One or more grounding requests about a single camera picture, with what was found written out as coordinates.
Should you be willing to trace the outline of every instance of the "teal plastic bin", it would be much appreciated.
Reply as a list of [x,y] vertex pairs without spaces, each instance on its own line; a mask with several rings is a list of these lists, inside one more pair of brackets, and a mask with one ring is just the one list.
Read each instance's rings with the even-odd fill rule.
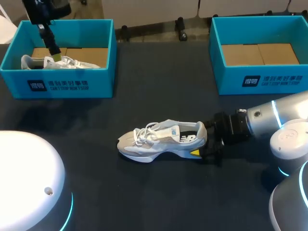
[[0,67],[16,99],[111,98],[116,66],[113,20],[55,20],[51,26],[59,47],[108,48],[106,68],[21,70],[21,57],[45,47],[37,26],[22,21]]
[[[227,66],[222,45],[290,43],[300,64]],[[220,95],[308,90],[308,24],[302,16],[213,18],[209,52]]]

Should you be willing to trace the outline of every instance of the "white cover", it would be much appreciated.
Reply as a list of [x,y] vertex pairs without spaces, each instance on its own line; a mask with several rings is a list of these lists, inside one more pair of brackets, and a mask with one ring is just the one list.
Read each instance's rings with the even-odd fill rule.
[[46,140],[0,131],[0,231],[25,231],[40,222],[58,201],[64,178],[63,162]]
[[270,139],[272,153],[283,160],[297,159],[308,154],[308,122],[287,123]]

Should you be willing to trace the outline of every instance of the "shoe laces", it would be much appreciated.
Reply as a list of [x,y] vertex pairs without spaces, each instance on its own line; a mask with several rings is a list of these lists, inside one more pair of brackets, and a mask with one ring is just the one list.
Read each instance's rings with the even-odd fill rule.
[[155,141],[157,139],[156,136],[156,130],[159,129],[159,126],[151,129],[149,127],[152,127],[154,125],[156,125],[158,123],[149,123],[145,128],[140,129],[137,132],[137,128],[134,129],[134,144],[136,144],[137,146],[142,146],[144,143],[148,142],[148,143],[159,143],[159,141]]
[[62,56],[62,61],[65,62],[66,65],[72,66],[71,68],[73,69],[81,68],[81,63],[78,60],[74,60],[68,56]]

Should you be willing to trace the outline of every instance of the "black tablecloth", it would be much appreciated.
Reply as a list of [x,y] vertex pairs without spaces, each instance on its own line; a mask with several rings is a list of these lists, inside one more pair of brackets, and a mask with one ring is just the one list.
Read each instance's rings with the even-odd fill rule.
[[271,231],[268,203],[281,179],[269,140],[226,147],[220,167],[172,154],[135,163],[119,156],[116,140],[150,122],[205,121],[281,95],[218,96],[204,42],[123,43],[117,55],[112,99],[14,100],[0,80],[0,129],[56,148],[76,230]]

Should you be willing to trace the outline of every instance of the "white sneaker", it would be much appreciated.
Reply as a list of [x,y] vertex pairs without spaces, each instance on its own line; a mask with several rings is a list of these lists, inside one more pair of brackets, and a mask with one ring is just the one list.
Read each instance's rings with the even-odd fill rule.
[[118,139],[117,148],[129,159],[149,163],[164,152],[196,159],[190,152],[204,146],[207,139],[202,122],[186,123],[166,120],[134,129]]
[[61,61],[55,62],[53,58],[46,56],[45,58],[31,58],[24,55],[21,58],[21,69],[86,69],[100,68],[95,64],[79,62],[70,57],[62,56]]

